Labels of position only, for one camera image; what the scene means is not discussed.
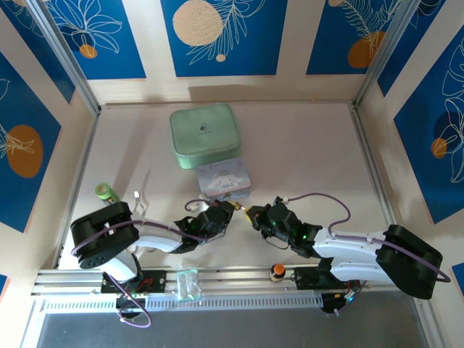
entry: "green cylinder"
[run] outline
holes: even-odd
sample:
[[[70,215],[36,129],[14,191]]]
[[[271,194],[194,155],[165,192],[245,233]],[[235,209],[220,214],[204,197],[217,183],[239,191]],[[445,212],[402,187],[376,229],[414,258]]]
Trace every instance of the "green cylinder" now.
[[[119,197],[107,183],[100,183],[95,188],[95,194],[106,205],[111,205],[119,201]]]

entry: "orange circle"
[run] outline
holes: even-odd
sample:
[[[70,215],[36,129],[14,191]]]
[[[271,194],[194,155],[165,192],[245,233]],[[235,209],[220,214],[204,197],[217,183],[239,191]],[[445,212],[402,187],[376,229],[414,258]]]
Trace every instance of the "orange circle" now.
[[[356,69],[369,67],[384,36],[384,31],[376,31],[356,41],[349,49],[348,64]]]
[[[89,58],[89,59],[95,58],[96,54],[97,54],[95,47],[90,46],[87,43],[85,43],[81,47],[79,47],[79,52],[85,58]]]
[[[443,138],[437,138],[432,143],[432,154],[435,158],[443,158],[447,154],[447,142]]]
[[[13,127],[8,132],[7,146],[8,163],[13,171],[23,178],[36,176],[44,158],[42,140],[36,130],[29,125]]]
[[[274,273],[279,276],[280,274],[283,274],[285,272],[285,266],[282,265],[281,263],[276,263],[274,265]]]

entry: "white table surface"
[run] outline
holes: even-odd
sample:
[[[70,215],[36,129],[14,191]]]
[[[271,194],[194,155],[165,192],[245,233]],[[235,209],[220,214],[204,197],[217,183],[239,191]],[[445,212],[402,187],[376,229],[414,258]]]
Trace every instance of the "white table surface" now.
[[[309,102],[230,103],[242,133],[242,153],[251,178],[244,206],[271,203],[276,195],[308,192],[332,194],[345,202],[352,219],[343,231],[384,231],[386,223],[346,104]],[[149,203],[147,218],[170,222],[188,215],[184,204],[197,198],[195,170],[178,166],[173,151],[169,116],[192,104],[109,107],[102,110],[90,157],[72,215],[73,220],[104,205],[94,189],[108,182],[118,196],[134,206],[133,192],[142,191]],[[292,202],[289,209],[305,222],[327,226],[346,216],[337,203],[311,197]],[[70,255],[69,232],[59,269],[76,269]],[[265,243],[242,212],[236,212],[224,238],[198,246],[187,254],[159,250],[141,257],[142,267],[271,266],[277,262],[303,264],[308,260],[290,249]]]

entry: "white wall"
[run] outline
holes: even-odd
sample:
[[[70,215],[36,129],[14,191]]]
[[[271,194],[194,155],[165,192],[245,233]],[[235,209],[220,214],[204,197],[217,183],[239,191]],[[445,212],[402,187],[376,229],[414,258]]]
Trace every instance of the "white wall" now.
[[[177,78],[160,1],[123,0],[146,79],[89,83],[101,104],[353,99],[364,75],[306,76],[325,1],[289,0],[276,76]]]
[[[94,116],[76,92],[71,105],[0,10],[0,50],[62,126],[26,233],[0,223],[0,274],[10,278],[0,303],[0,345],[18,347],[39,268],[50,268],[62,219]]]
[[[443,254],[442,270],[450,276],[451,266],[464,261],[464,210],[433,224],[393,119],[463,25],[464,2],[447,0],[390,92],[384,98],[375,86],[360,110],[384,162],[402,223]],[[448,347],[458,348],[464,345],[464,302],[453,276],[452,280],[437,283],[431,301]]]

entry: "green storage box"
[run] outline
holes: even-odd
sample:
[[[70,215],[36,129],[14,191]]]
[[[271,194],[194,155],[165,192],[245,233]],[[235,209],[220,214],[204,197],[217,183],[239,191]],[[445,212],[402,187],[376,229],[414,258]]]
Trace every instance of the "green storage box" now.
[[[241,156],[241,137],[227,104],[179,110],[170,118],[179,165],[191,169]]]

